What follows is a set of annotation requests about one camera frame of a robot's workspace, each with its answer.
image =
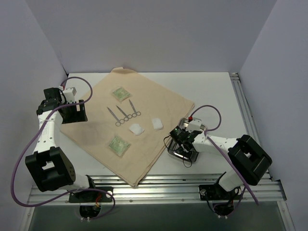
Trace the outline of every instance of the metal container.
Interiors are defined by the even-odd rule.
[[[179,121],[178,126],[181,129],[186,129],[187,126],[189,124],[188,118],[182,118]],[[206,131],[207,130],[207,126],[204,124],[201,124],[200,126],[200,131]],[[176,142],[173,141],[173,139],[171,139],[171,142],[168,146],[168,153],[172,156],[175,156],[183,161],[187,161],[189,163],[194,163],[197,160],[198,157],[198,152],[196,151],[190,151],[189,153],[184,152],[182,149],[180,149],[180,147],[178,146],[178,144]]]

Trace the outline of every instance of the white table surface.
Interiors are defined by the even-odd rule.
[[[69,77],[79,76],[86,79],[92,86],[102,80],[108,73],[77,73]],[[241,112],[227,72],[206,73],[141,73],[150,80],[194,101],[195,108],[203,104],[211,104],[219,109],[222,123],[218,130],[209,134],[227,138],[241,137],[246,134]],[[76,98],[82,97],[89,88],[78,79],[67,81],[66,87],[75,87]],[[195,114],[209,128],[218,123],[218,115],[210,108],[201,109]],[[61,148],[70,159],[79,174],[114,175],[112,171],[82,150],[68,137],[61,133]],[[215,174],[230,170],[226,160],[219,155],[200,153],[191,168],[186,168],[180,159],[171,157],[167,150],[161,154],[148,175],[173,174]]]

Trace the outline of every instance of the white cotton ball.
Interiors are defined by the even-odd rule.
[[[160,118],[152,119],[152,124],[155,130],[160,130],[164,127]]]
[[[129,127],[129,130],[135,134],[135,136],[139,136],[141,133],[144,132],[144,129],[142,127],[140,127],[139,124],[132,124]]]

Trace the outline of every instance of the screw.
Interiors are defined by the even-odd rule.
[[[205,193],[206,193],[206,190],[205,190],[205,189],[200,190],[200,194],[201,194],[202,196],[205,196]]]
[[[111,194],[112,195],[112,191],[107,191],[109,194]],[[106,197],[107,198],[110,198],[111,196],[109,196],[108,194],[106,194]]]

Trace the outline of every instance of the gray floor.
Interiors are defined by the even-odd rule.
[[[99,220],[80,222],[78,206],[40,206],[35,208],[30,231],[283,231],[276,202],[242,203],[228,219],[218,219],[204,204],[117,205]]]

